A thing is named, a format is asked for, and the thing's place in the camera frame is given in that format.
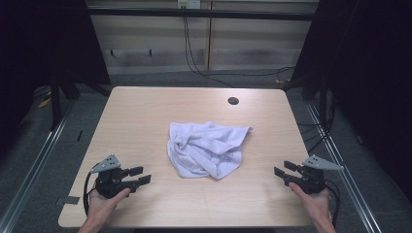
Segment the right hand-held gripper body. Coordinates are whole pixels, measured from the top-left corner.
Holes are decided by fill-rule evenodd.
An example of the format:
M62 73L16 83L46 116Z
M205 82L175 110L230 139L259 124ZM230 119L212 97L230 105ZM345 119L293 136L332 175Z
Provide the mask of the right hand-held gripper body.
M294 183L307 194L319 193L326 188L325 170L344 170L342 165L332 163L316 155L305 159L300 166L302 167L302 171L297 173L300 174L301 177L297 178Z

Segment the black metal stand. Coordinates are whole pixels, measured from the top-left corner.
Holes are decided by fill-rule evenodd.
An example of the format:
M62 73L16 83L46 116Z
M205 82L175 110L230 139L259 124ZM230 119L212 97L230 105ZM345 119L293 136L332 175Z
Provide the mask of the black metal stand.
M60 86L56 73L51 75L51 107L52 107L52 121L51 131L55 130L60 123L61 108L60 108Z

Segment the person's left hand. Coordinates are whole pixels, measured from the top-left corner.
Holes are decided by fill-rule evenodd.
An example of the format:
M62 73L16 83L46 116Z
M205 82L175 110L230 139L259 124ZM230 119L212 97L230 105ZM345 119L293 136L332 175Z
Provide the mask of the person's left hand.
M126 198L129 193L130 189L125 188L115 197L106 198L100 195L97 190L93 190L89 194L89 208L86 219L90 221L93 226L103 226L117 207L117 204Z

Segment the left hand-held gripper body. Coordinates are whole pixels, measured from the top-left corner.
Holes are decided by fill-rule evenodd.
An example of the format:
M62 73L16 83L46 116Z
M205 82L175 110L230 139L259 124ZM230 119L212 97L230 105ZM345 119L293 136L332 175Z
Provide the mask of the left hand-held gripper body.
M129 188L130 191L135 189L134 182L124 182L122 180L129 175L129 170L122 170L120 162L113 154L93 166L90 173L98 174L95 188L100 195L106 198L115 197L125 188Z

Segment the person's right hand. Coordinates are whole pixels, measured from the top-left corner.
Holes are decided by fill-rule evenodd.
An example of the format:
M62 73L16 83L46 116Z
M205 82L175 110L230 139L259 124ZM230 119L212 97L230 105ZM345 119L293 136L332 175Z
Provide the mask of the person's right hand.
M314 224L330 222L329 192L326 188L317 194L307 194L296 183L290 183L289 187L302 201L304 209Z

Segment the black horizontal bar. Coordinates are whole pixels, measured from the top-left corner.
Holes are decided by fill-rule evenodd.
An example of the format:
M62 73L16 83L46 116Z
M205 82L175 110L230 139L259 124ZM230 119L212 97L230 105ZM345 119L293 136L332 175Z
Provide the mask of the black horizontal bar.
M242 18L313 21L320 17L314 14L243 12L221 10L183 10L183 9L141 9L141 8L104 8L89 7L91 15L99 16L131 16L131 17L205 17L205 18Z

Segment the white printed towel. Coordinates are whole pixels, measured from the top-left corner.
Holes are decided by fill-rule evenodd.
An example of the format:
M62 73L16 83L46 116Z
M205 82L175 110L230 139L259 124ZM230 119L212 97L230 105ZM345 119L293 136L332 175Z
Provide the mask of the white printed towel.
M220 180L240 167L242 145L252 131L249 126L224 126L214 122L172 122L167 154L182 178Z

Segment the metal floor rail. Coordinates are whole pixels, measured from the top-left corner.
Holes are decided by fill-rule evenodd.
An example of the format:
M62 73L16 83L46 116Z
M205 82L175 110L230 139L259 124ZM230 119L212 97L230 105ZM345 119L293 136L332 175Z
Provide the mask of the metal floor rail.
M23 208L33 191L34 185L40 178L55 144L65 128L67 118L70 116L75 105L76 101L70 101L62 114L61 120L56 124L56 127L53 130L49 131L46 141L37 153L37 157L25 175L15 197L0 218L0 233L12 233Z
M322 142L328 151L331 160L343 167L342 171L339 171L339 176L354 204L360 219L368 233L383 233L381 227L375 215L372 213L369 205L365 201L361 191L353 179L347 163L344 161L341 152L335 144L330 134L321 126L321 118L316 106L312 103L307 104L308 112L316 124L317 130L321 136Z

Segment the white wall socket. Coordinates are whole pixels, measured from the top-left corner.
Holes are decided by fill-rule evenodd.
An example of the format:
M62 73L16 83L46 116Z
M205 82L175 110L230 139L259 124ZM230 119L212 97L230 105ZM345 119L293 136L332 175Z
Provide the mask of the white wall socket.
M178 4L179 9L192 9L192 10L201 9L200 0L177 0L177 4Z

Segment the grey tape strip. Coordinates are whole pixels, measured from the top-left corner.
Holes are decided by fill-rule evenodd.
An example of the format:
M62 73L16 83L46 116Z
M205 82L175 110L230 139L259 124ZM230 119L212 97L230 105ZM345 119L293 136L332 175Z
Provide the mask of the grey tape strip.
M80 201L79 197L76 196L64 196L64 197L59 197L55 200L54 204L57 206L64 206L66 204L68 205L77 205Z

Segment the black curtain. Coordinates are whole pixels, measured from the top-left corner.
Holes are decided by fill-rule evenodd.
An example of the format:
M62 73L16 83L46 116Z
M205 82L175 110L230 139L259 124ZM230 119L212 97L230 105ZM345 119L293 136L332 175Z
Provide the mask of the black curtain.
M86 0L0 0L0 158L38 87L74 99L78 83L109 82Z
M331 89L412 203L412 0L319 0L292 82Z

